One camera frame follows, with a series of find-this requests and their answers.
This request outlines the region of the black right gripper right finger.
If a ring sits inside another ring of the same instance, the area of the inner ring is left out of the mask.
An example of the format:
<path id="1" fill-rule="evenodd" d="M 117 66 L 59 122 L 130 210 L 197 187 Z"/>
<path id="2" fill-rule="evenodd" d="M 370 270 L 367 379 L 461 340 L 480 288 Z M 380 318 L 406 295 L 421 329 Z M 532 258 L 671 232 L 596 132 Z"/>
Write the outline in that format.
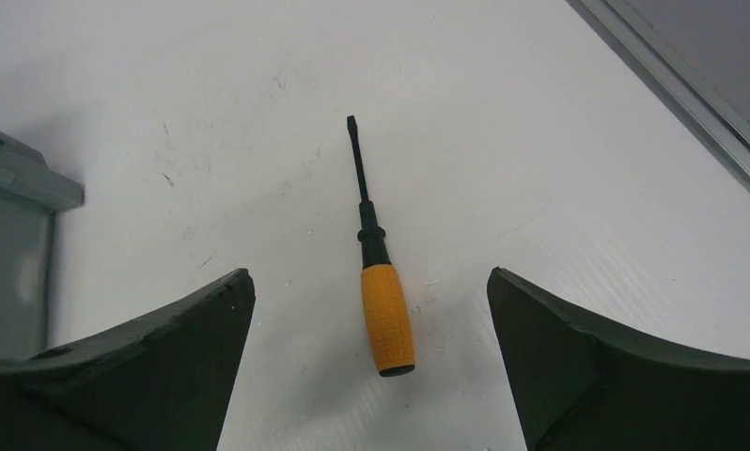
<path id="1" fill-rule="evenodd" d="M 492 271 L 492 322 L 531 450 L 750 450 L 750 360 L 646 334 Z"/>

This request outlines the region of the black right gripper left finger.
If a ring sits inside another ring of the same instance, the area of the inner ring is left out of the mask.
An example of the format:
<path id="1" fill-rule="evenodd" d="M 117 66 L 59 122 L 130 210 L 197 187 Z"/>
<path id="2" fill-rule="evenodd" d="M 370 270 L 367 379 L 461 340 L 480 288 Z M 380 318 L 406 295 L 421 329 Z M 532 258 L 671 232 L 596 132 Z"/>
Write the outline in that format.
<path id="1" fill-rule="evenodd" d="M 213 450 L 256 301 L 237 269 L 26 360 L 0 360 L 0 450 Z"/>

